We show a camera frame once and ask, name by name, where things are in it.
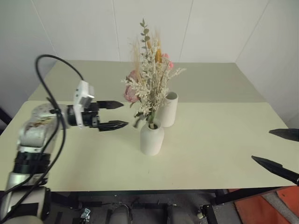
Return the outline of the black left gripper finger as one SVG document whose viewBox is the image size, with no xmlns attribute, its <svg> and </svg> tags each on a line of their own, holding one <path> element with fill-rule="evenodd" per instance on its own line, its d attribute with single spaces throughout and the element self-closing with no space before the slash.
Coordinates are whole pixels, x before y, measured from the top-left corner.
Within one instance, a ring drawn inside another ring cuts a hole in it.
<svg viewBox="0 0 299 224">
<path fill-rule="evenodd" d="M 113 130 L 123 128 L 126 125 L 128 125 L 128 122 L 126 122 L 126 121 L 113 120 L 113 121 L 109 121 L 106 123 L 98 123 L 98 130 L 100 132 L 113 131 Z"/>
<path fill-rule="evenodd" d="M 118 101 L 97 101 L 97 105 L 99 109 L 117 109 L 123 107 L 124 104 Z"/>
</svg>

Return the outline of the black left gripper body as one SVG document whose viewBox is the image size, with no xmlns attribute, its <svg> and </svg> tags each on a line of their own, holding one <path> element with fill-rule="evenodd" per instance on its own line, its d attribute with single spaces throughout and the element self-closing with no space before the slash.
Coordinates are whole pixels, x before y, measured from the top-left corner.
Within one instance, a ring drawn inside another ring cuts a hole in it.
<svg viewBox="0 0 299 224">
<path fill-rule="evenodd" d="M 81 113 L 84 126 L 99 129 L 99 109 L 100 105 L 98 102 L 92 102 L 87 108 L 84 109 L 84 111 Z"/>
</svg>

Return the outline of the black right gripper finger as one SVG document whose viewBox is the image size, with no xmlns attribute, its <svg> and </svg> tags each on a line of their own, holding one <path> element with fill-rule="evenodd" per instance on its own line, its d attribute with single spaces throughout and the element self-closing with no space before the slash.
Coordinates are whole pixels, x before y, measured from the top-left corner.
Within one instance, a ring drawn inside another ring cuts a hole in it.
<svg viewBox="0 0 299 224">
<path fill-rule="evenodd" d="M 270 130 L 269 133 L 286 140 L 299 141 L 299 130 L 297 128 L 274 129 Z"/>
<path fill-rule="evenodd" d="M 260 166 L 268 170 L 269 172 L 280 176 L 288 181 L 291 181 L 295 185 L 299 185 L 299 174 L 295 173 L 291 170 L 285 169 L 281 164 L 276 163 L 274 161 L 257 157 L 257 156 L 251 156 L 251 158 L 257 162 Z"/>
</svg>

